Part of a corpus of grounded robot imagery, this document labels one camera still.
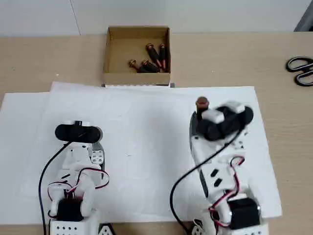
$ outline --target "cardboard box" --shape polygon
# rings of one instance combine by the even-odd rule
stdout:
[[[135,59],[140,64],[149,58],[146,45],[152,43],[159,51],[164,43],[167,48],[167,71],[137,73],[129,67]],[[114,26],[108,28],[104,62],[106,85],[168,85],[171,74],[170,29],[164,26]]]

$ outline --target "white paper sheet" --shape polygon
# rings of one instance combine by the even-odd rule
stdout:
[[[38,199],[18,196],[48,93],[12,93],[0,110],[0,224],[40,222]]]
[[[255,116],[249,126],[250,138],[246,143],[249,157],[245,164],[266,192],[266,203],[262,205],[264,215],[281,215],[276,180],[253,87],[175,88],[162,92],[131,92],[130,89],[54,84],[35,141],[38,147],[34,148],[29,159],[32,167],[26,171],[27,177],[22,184],[25,187],[20,195],[36,196],[33,182],[38,179],[47,158],[60,148],[54,137],[55,127],[67,119],[89,120],[104,130],[101,142],[106,151],[106,168],[111,175],[110,185],[98,192],[97,204],[102,210],[102,220],[141,221],[137,215],[173,220],[168,205],[169,191],[173,182],[193,166],[188,142],[189,120],[195,109],[195,100],[199,95],[205,95],[212,107],[236,100],[253,108]],[[53,180],[60,164],[51,166],[46,180]],[[175,206],[183,219],[199,216],[200,208],[207,205],[196,173],[178,188],[177,195]]]

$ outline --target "wooden table surface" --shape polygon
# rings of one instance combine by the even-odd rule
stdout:
[[[284,69],[313,57],[311,33],[205,33],[171,36],[177,87],[255,86],[282,200],[272,235],[313,231],[313,87]],[[0,100],[5,92],[48,91],[52,81],[101,85],[105,36],[0,38]],[[183,234],[177,223],[115,224],[118,235]],[[0,226],[0,235],[40,235],[40,225]]]

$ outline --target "bolt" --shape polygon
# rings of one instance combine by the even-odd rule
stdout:
[[[160,55],[159,55],[159,61],[162,63],[163,69],[166,69],[166,61],[165,61],[165,44],[162,43],[160,45]]]
[[[150,63],[149,60],[144,60],[141,62],[142,66],[150,72],[160,72],[160,69],[154,64]]]
[[[151,43],[148,43],[146,45],[146,50],[151,58],[151,60],[157,65],[159,66],[160,68],[162,67],[160,61],[158,60],[158,54],[157,54],[157,51],[156,49],[154,48],[153,44]]]
[[[128,64],[129,64],[129,67],[134,68],[138,73],[149,72],[145,70],[144,67],[139,66],[136,60],[130,60]]]
[[[200,96],[196,101],[197,118],[200,121],[202,119],[202,112],[209,108],[209,101],[206,97]]]

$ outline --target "scissors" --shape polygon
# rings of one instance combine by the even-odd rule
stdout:
[[[300,65],[298,67],[291,67],[291,64],[294,61],[303,61],[305,62],[304,65]],[[302,87],[310,87],[313,86],[313,79],[311,82],[305,82],[303,80],[304,77],[308,77],[313,74],[313,59],[307,56],[295,56],[291,58],[289,61],[286,63],[286,70],[288,72],[298,72],[302,71],[303,73],[299,73],[294,77],[294,82]]]

